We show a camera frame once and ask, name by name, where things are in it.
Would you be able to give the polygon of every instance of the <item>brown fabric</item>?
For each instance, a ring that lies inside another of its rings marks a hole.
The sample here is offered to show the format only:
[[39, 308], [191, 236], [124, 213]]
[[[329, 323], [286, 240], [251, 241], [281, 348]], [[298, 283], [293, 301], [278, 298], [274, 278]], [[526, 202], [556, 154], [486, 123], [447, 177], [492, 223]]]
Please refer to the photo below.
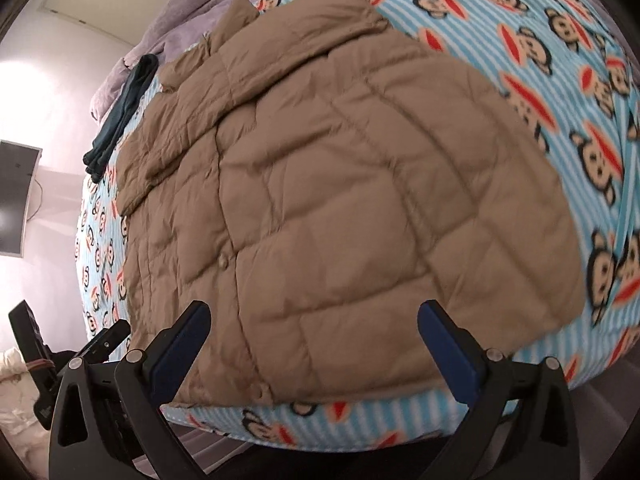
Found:
[[557, 174], [479, 72], [366, 0], [238, 0], [167, 66], [118, 159], [132, 346], [192, 300], [212, 332], [176, 401], [354, 400], [440, 384], [436, 298], [512, 352], [584, 306]]

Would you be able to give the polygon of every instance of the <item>wall-mounted tv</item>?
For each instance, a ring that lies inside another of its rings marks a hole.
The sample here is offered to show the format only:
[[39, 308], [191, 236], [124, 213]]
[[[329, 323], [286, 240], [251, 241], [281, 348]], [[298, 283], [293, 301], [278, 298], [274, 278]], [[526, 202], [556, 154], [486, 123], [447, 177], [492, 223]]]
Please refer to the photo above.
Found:
[[40, 148], [0, 140], [0, 256], [21, 258]]

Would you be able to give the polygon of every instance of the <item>white plush fabric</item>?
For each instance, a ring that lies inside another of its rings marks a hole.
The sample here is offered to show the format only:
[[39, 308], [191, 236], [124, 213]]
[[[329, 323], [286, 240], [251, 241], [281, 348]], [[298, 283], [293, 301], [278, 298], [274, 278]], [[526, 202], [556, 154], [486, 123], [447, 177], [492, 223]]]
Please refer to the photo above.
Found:
[[49, 478], [49, 431], [33, 414], [38, 389], [20, 352], [0, 352], [0, 430], [27, 469], [38, 479]]

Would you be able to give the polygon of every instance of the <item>bed sheet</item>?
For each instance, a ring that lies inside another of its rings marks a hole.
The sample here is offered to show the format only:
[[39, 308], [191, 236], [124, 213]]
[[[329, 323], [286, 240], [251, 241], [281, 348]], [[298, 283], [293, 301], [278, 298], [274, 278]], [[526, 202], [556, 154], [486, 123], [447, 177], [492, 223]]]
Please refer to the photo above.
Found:
[[[291, 0], [260, 0], [263, 12]], [[598, 375], [640, 335], [638, 90], [628, 60], [581, 0], [370, 0], [392, 24], [481, 70], [526, 120], [558, 170], [587, 276], [583, 314], [522, 349], [517, 360], [556, 355], [570, 386]], [[123, 138], [156, 92], [147, 91]], [[126, 221], [114, 208], [114, 153], [105, 179], [87, 182], [76, 255], [94, 335], [127, 318], [122, 281]], [[113, 358], [126, 351], [124, 344]], [[320, 451], [391, 446], [452, 433], [465, 406], [443, 390], [403, 399], [245, 408], [164, 408], [179, 424], [234, 438]]]

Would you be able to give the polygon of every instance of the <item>black mechanical device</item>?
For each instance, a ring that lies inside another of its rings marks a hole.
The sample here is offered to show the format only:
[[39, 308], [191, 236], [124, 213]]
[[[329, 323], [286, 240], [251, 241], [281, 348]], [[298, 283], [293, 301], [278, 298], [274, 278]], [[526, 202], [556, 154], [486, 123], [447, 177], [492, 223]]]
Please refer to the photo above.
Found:
[[[119, 321], [82, 351], [52, 354], [28, 306], [10, 316], [20, 349], [40, 389], [35, 411], [51, 426], [51, 480], [148, 480], [133, 460], [146, 454], [160, 480], [209, 476], [184, 449], [160, 412], [173, 400], [209, 335], [209, 307], [194, 301], [175, 325], [146, 348], [120, 362], [103, 362], [129, 335]], [[473, 477], [509, 400], [517, 400], [507, 441], [484, 480], [578, 480], [579, 451], [574, 413], [560, 363], [513, 362], [497, 349], [483, 350], [455, 325], [436, 301], [418, 311], [418, 330], [447, 385], [469, 411], [420, 480]], [[48, 407], [54, 406], [52, 419]]]

